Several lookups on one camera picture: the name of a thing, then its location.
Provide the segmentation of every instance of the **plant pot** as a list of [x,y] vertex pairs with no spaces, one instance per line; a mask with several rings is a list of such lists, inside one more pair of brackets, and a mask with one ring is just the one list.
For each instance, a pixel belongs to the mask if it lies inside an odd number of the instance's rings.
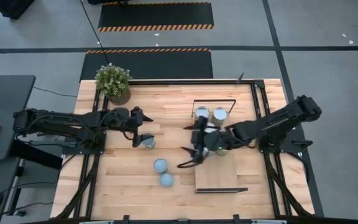
[[129,87],[122,92],[122,95],[120,96],[107,96],[107,99],[114,104],[114,105],[124,105],[126,104],[129,99],[131,98],[131,91],[129,90]]

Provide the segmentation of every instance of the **black mat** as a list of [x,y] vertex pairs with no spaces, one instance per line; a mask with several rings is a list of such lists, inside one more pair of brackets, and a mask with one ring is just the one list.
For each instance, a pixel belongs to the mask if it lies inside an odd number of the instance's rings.
[[102,7],[100,32],[212,29],[209,2],[132,3],[125,8],[117,2]]
[[[208,49],[130,49],[106,52],[110,52],[106,53],[109,62],[130,70],[134,79],[213,78],[211,52]],[[94,80],[96,70],[106,64],[101,50],[87,52],[81,80]]]

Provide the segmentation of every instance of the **green plant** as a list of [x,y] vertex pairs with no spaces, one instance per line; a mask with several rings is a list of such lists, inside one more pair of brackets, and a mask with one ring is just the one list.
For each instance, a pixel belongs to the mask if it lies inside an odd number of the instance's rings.
[[128,80],[132,79],[129,70],[110,63],[96,72],[96,89],[106,96],[121,96],[129,88]]

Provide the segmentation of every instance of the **can lid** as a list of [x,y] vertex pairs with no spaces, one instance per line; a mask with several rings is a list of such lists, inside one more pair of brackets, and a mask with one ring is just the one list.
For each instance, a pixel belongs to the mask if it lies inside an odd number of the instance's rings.
[[171,187],[173,185],[173,177],[171,174],[162,174],[160,182],[164,187]]
[[205,106],[200,106],[199,108],[197,108],[196,110],[196,117],[200,117],[203,116],[205,118],[209,117],[209,111],[208,108],[206,108]]
[[154,162],[154,169],[157,171],[157,172],[164,172],[166,171],[167,169],[167,162],[165,159],[157,159],[155,162]]
[[216,108],[214,110],[214,117],[219,120],[224,120],[227,117],[227,112],[223,108]]

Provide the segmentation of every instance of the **orange and black hazard tape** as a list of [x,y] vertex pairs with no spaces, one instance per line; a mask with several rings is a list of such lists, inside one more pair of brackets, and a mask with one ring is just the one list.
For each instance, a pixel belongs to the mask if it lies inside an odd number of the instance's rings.
[[100,53],[146,53],[146,52],[198,52],[210,51],[210,49],[192,48],[192,49],[124,49],[124,50],[89,50],[87,54],[100,54]]
[[[118,5],[118,2],[107,2],[104,6]],[[128,3],[128,5],[139,5],[139,4],[211,4],[210,2],[135,2]]]
[[99,32],[212,29],[212,24],[100,27]]

